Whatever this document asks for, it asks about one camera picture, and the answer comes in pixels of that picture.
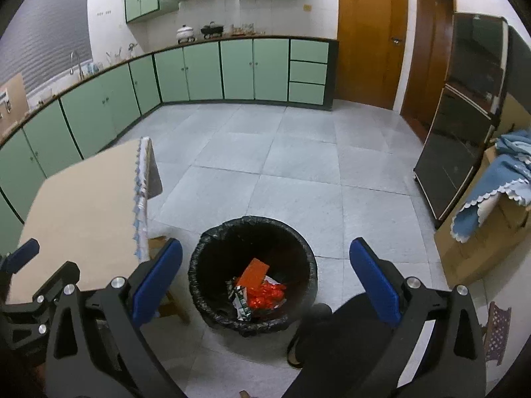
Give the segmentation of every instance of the faucet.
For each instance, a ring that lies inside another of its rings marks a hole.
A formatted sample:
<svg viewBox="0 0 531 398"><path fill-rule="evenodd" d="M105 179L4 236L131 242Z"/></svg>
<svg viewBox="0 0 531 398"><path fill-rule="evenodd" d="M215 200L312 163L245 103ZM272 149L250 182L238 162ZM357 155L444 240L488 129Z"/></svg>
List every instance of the faucet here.
<svg viewBox="0 0 531 398"><path fill-rule="evenodd" d="M74 74L74 55L76 56L76 58L78 59L78 68L79 68L79 79L80 81L83 81L83 79L85 78L84 75L83 75L83 70L81 70L81 62L79 61L79 54L77 51L72 51L72 53L70 54L70 74L73 75Z"/></svg>

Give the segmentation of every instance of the black pants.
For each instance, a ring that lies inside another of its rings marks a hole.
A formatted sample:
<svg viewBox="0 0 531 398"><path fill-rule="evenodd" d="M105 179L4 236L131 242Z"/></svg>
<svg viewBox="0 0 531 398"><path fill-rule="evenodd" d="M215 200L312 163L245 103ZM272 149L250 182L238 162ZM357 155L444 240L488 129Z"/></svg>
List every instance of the black pants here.
<svg viewBox="0 0 531 398"><path fill-rule="evenodd" d="M304 363L282 398L341 398L372 370L391 339L366 294L350 299L297 343Z"/></svg>

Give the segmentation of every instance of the black trash bag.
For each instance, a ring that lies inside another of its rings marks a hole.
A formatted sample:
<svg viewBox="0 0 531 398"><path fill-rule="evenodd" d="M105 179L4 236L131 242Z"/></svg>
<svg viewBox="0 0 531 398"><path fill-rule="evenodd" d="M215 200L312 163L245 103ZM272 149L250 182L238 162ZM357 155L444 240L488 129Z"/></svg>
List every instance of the black trash bag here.
<svg viewBox="0 0 531 398"><path fill-rule="evenodd" d="M228 299L226 281L241 276L253 257L269 265L267 275L286 286L286 302L266 316L243 321ZM317 294L317 263L308 243L287 224L265 217L244 216L204 232L192 253L188 278L205 322L243 336L287 329Z"/></svg>

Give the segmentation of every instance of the black refrigerator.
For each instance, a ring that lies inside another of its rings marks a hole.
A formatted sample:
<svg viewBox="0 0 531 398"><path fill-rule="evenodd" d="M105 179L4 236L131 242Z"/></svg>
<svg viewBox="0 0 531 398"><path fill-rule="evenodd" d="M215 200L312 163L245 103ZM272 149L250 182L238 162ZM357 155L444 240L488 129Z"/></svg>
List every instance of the black refrigerator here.
<svg viewBox="0 0 531 398"><path fill-rule="evenodd" d="M508 48L505 19L454 14L447 79L414 169L436 227L470 184L497 126Z"/></svg>

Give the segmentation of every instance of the blue towel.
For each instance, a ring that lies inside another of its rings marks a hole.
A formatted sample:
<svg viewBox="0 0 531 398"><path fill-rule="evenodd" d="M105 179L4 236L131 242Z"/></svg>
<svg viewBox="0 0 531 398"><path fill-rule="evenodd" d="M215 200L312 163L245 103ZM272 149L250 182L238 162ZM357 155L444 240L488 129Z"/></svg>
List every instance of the blue towel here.
<svg viewBox="0 0 531 398"><path fill-rule="evenodd" d="M505 193L519 205L531 203L531 131L501 135L496 142L498 157L490 164L465 204L452 220L451 235L466 242L481 226Z"/></svg>

